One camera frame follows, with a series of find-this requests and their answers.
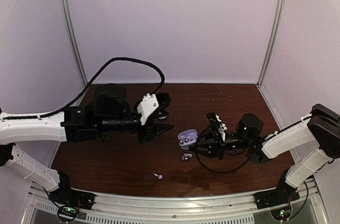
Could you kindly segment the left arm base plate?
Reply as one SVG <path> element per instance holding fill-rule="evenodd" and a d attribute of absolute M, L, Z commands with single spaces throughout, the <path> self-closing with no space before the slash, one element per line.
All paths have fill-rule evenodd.
<path fill-rule="evenodd" d="M 69 191 L 57 189 L 49 193 L 49 198 L 55 203 L 84 210 L 91 210 L 95 201 L 94 194 L 74 189 Z"/>

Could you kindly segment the grey-purple earbud charging case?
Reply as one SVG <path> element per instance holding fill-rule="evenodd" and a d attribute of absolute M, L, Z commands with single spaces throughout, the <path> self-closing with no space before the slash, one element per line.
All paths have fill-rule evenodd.
<path fill-rule="evenodd" d="M 177 136 L 178 144 L 179 144 L 179 140 L 188 139 L 190 141 L 187 146 L 185 146 L 185 147 L 180 146 L 183 150 L 188 150 L 189 146 L 194 145 L 197 138 L 198 138 L 198 132 L 195 129 L 189 129 L 189 130 L 186 130 L 186 131 L 182 131 Z"/>

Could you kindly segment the clip-on purple chrome earbud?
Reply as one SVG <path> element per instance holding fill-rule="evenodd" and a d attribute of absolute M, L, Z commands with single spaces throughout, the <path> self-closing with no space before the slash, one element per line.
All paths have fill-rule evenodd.
<path fill-rule="evenodd" d="M 189 159 L 190 159 L 190 156 L 187 155 L 187 154 L 184 154 L 184 155 L 182 156 L 182 160 L 185 161 L 185 162 L 189 161 Z"/>

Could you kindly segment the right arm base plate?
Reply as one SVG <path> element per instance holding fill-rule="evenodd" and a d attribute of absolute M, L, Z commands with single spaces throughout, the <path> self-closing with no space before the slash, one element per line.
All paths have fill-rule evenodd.
<path fill-rule="evenodd" d="M 298 192 L 288 194 L 287 192 L 279 189 L 271 189 L 254 194 L 254 199 L 258 210 L 271 208 L 282 204 L 288 204 L 290 201 L 295 201 L 299 198 L 300 196 Z"/>

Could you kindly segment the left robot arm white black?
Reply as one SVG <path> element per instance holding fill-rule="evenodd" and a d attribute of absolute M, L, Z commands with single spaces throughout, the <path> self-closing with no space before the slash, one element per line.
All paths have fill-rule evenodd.
<path fill-rule="evenodd" d="M 144 143 L 173 129 L 172 125 L 155 121 L 168 115 L 166 109 L 171 103 L 168 93 L 148 93 L 133 107 L 126 97 L 124 87 L 107 84 L 98 88 L 93 100 L 85 106 L 69 106 L 52 114 L 1 113 L 1 166 L 17 170 L 65 205 L 73 204 L 77 197 L 68 175 L 26 155 L 18 143 L 104 141 L 111 134 L 135 134 Z"/>

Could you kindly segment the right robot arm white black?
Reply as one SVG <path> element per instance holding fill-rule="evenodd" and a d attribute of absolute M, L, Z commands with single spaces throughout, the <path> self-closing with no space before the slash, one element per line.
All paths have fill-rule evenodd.
<path fill-rule="evenodd" d="M 234 133 L 227 133 L 226 125 L 217 114 L 208 113 L 207 118 L 209 125 L 194 145 L 189 146 L 196 158 L 222 160 L 226 151 L 243 149 L 245 163 L 264 163 L 303 144 L 317 144 L 302 160 L 284 171 L 272 193 L 276 203 L 284 203 L 307 178 L 339 158 L 339 114 L 322 104 L 314 105 L 299 121 L 265 137 L 260 135 L 263 122 L 252 113 L 241 117 Z"/>

